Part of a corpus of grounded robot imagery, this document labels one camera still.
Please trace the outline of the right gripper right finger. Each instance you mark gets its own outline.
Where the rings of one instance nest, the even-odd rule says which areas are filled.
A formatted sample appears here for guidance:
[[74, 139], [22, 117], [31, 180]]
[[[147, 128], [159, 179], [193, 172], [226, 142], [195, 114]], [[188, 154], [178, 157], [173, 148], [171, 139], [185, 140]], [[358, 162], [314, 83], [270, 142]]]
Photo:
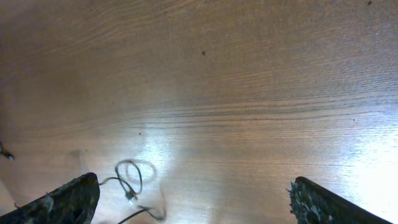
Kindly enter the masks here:
[[298, 224], [391, 224], [306, 177], [297, 177], [287, 191]]

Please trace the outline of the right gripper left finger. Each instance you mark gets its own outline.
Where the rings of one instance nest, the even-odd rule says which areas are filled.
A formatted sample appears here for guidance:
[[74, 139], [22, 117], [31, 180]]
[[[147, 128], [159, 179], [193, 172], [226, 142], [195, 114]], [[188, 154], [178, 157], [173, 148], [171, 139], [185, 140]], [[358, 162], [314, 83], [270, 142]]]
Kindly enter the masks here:
[[1, 216], [1, 223], [90, 224], [99, 198], [97, 175], [89, 172]]

